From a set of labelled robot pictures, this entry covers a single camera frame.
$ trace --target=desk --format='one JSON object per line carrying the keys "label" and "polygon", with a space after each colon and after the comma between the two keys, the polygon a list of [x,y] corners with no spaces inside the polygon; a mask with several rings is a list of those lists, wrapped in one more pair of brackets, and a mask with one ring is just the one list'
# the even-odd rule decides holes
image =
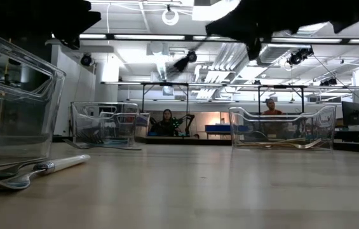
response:
{"label": "desk", "polygon": [[359,142],[358,140],[359,131],[335,131],[334,138],[342,139],[343,141]]}
{"label": "desk", "polygon": [[0,192],[0,228],[359,229],[359,153],[65,143],[52,150],[92,159],[37,177],[24,191]]}
{"label": "desk", "polygon": [[209,135],[231,135],[231,132],[227,131],[206,131],[207,139],[209,140]]}

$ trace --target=white handle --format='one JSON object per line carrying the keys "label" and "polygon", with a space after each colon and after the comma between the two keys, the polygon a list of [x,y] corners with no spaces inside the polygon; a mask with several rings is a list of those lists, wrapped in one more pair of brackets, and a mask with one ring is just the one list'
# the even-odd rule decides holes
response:
{"label": "white handle", "polygon": [[53,163],[55,166],[55,169],[52,172],[57,172],[62,169],[66,169],[69,167],[72,167],[74,165],[87,162],[90,159],[89,155],[79,155],[79,156],[73,156],[70,158],[62,158],[62,159],[56,159],[56,160],[50,160],[49,162]]}

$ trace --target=transparent plastic bin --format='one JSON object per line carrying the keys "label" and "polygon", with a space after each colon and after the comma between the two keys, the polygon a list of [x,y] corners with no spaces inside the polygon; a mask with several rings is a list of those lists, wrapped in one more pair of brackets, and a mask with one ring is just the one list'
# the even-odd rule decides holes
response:
{"label": "transparent plastic bin", "polygon": [[0,166],[50,156],[64,76],[0,38]]}
{"label": "transparent plastic bin", "polygon": [[232,146],[332,151],[335,114],[335,106],[300,115],[252,115],[243,108],[230,108]]}
{"label": "transparent plastic bin", "polygon": [[135,124],[135,141],[144,143],[149,129],[150,113],[140,113]]}
{"label": "transparent plastic bin", "polygon": [[135,143],[139,107],[124,102],[72,102],[73,143],[129,148]]}

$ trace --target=dark hair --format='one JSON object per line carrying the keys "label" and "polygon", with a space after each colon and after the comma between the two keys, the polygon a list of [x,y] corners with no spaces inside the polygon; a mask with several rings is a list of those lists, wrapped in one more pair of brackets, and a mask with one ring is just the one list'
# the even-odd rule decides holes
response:
{"label": "dark hair", "polygon": [[266,99],[266,104],[268,105],[268,103],[269,103],[270,101],[273,101],[273,102],[274,102],[273,99]]}
{"label": "dark hair", "polygon": [[165,120],[164,119],[164,113],[165,113],[165,111],[168,111],[170,114],[171,114],[171,118],[170,118],[170,120],[172,119],[172,111],[170,110],[170,109],[165,109],[163,112],[162,112],[162,120]]}

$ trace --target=woman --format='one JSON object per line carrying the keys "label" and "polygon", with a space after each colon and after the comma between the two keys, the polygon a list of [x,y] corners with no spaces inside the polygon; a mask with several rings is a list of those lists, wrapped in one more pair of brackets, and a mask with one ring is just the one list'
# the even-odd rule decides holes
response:
{"label": "woman", "polygon": [[[282,115],[282,111],[279,111],[275,109],[275,102],[273,99],[266,99],[266,104],[268,107],[268,110],[263,112],[262,115]],[[285,123],[265,123],[264,124],[264,132],[268,137],[278,137],[283,135],[285,130]]]}
{"label": "woman", "polygon": [[151,132],[155,132],[158,135],[162,136],[174,136],[178,135],[179,129],[173,126],[172,123],[172,112],[169,109],[164,110],[163,119],[157,124],[152,126]]}
{"label": "woman", "polygon": [[273,99],[266,99],[268,110],[263,112],[262,115],[282,115],[282,111],[275,109],[275,102]]}

